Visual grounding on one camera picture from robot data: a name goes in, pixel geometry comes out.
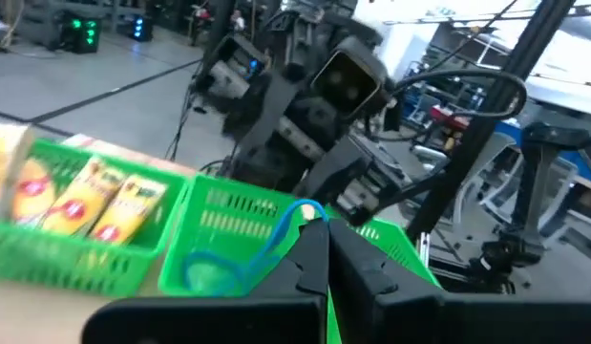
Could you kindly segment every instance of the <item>green basket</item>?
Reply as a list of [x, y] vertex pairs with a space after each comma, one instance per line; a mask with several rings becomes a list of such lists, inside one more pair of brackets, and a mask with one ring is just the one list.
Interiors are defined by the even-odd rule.
[[[330, 217], [338, 218], [332, 210], [327, 212]], [[372, 220], [354, 229], [370, 243], [380, 248], [392, 260], [399, 262], [404, 268], [438, 287], [439, 282], [431, 271], [422, 264], [418, 252], [400, 226], [383, 220]]]
[[[174, 296], [207, 296], [212, 293], [212, 281], [207, 286], [188, 290], [183, 284], [182, 264], [192, 251], [207, 251], [233, 262], [249, 261], [265, 244], [272, 228], [295, 199], [278, 192], [229, 180], [198, 175], [191, 187], [187, 206], [179, 220], [179, 229], [168, 249], [166, 261], [159, 276], [159, 290]], [[299, 236], [298, 226], [304, 221], [301, 212], [293, 220], [285, 239], [274, 249], [284, 257]], [[403, 231], [383, 221], [373, 221], [355, 229], [391, 258], [426, 280], [436, 283], [426, 269]], [[261, 281], [273, 267], [256, 276]], [[204, 271], [209, 280], [213, 271]], [[244, 296], [248, 290], [239, 290], [231, 296]], [[327, 342], [339, 344], [340, 333], [333, 303], [329, 295], [327, 305]]]
[[[31, 157], [50, 170], [58, 192], [68, 186], [92, 155], [44, 140], [38, 140], [31, 151]], [[78, 235], [63, 236], [0, 224], [0, 278], [110, 296], [136, 293], [165, 247], [186, 194], [186, 179], [152, 167], [103, 159], [128, 174], [139, 174], [168, 186], [132, 242], [110, 246]]]

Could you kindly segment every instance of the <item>yellow snack package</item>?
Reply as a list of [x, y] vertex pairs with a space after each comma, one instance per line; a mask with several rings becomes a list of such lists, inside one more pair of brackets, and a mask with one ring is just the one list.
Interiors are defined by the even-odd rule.
[[17, 174], [33, 142], [30, 127], [0, 124], [0, 220], [11, 219]]
[[124, 178], [121, 171], [92, 157], [49, 209], [41, 228], [64, 235], [87, 233]]
[[92, 238], [111, 243], [128, 242], [157, 205], [166, 186], [140, 176], [130, 176], [95, 224]]
[[30, 158], [19, 174], [12, 218], [19, 225], [37, 226], [55, 203], [55, 184], [43, 164]]

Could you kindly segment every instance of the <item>white wall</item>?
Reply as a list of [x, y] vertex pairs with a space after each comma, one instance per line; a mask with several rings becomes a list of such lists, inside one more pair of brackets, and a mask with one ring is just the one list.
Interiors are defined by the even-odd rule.
[[591, 115], [591, 87], [530, 76], [526, 89], [531, 98]]
[[353, 17], [379, 31], [384, 42], [377, 55], [392, 77], [400, 78], [410, 62], [420, 60], [438, 25], [385, 25], [384, 21], [424, 16], [438, 0], [360, 0]]

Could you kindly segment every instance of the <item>gray floor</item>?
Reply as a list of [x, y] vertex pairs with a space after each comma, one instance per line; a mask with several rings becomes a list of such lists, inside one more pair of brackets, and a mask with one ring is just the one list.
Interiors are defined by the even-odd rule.
[[[97, 54], [53, 55], [25, 43], [14, 46], [27, 55], [0, 54], [0, 113], [30, 120], [201, 57], [202, 51], [186, 46], [184, 37], [161, 29], [155, 35], [152, 42], [137, 43], [103, 32]], [[163, 157], [195, 69], [194, 65], [175, 71], [42, 124]], [[221, 119], [214, 116], [191, 117], [184, 128], [178, 162], [200, 167], [227, 155], [232, 143], [216, 135], [220, 125]]]
[[[26, 44], [13, 48], [21, 54], [0, 54], [0, 113], [19, 122], [160, 74], [202, 54], [201, 50], [186, 46], [183, 37], [160, 29], [156, 29], [156, 37], [150, 43], [104, 32], [97, 54], [52, 55]], [[162, 158], [175, 134], [182, 97], [194, 71], [195, 66], [180, 69], [41, 124]], [[10, 120], [0, 117], [0, 121]], [[221, 123], [221, 117], [212, 114], [190, 116], [177, 162], [201, 167], [229, 154], [233, 142], [218, 134]], [[65, 139], [46, 130], [37, 132], [43, 137]], [[410, 175], [423, 173], [407, 144], [388, 143], [387, 148]], [[472, 208], [467, 212], [466, 224], [491, 230], [493, 220], [478, 210]], [[383, 211], [380, 217], [401, 226], [408, 223], [396, 206]], [[444, 241], [459, 240], [448, 228], [440, 229], [441, 232], [433, 232], [434, 244], [445, 248]], [[460, 253], [466, 260], [477, 255], [479, 248], [463, 248]], [[591, 292], [591, 260], [568, 244], [558, 245], [541, 265], [527, 269], [526, 274], [536, 281], [535, 293]]]

